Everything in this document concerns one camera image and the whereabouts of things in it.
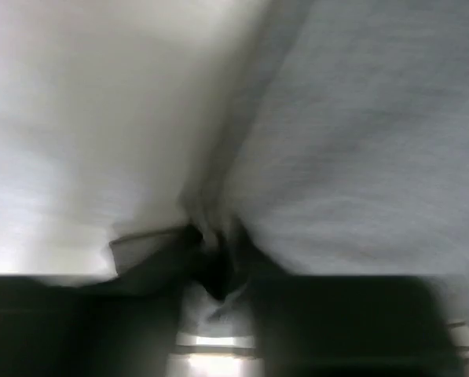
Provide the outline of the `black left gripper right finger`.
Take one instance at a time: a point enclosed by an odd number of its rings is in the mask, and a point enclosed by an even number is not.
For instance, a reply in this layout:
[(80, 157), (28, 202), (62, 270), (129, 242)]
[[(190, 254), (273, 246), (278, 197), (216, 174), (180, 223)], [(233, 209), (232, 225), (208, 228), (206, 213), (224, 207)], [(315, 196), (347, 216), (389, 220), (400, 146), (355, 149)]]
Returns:
[(432, 287), (417, 276), (300, 275), (246, 229), (218, 235), (264, 376), (462, 376)]

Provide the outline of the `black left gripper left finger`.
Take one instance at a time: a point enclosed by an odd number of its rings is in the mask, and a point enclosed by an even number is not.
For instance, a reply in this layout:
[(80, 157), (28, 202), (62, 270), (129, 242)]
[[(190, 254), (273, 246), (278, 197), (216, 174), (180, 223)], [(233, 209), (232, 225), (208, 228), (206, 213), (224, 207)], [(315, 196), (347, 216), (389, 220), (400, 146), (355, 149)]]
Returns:
[(217, 287), (218, 249), (188, 225), (114, 279), (0, 275), (0, 376), (164, 376), (185, 289)]

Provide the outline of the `grey drawstring shorts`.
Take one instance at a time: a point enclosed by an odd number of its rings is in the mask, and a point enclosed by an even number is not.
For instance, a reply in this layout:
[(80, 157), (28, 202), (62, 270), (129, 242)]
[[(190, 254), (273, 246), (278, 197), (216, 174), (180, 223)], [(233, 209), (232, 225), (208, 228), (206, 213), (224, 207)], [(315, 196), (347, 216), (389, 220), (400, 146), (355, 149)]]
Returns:
[(196, 189), (290, 270), (428, 276), (469, 325), (469, 1), (280, 1)]

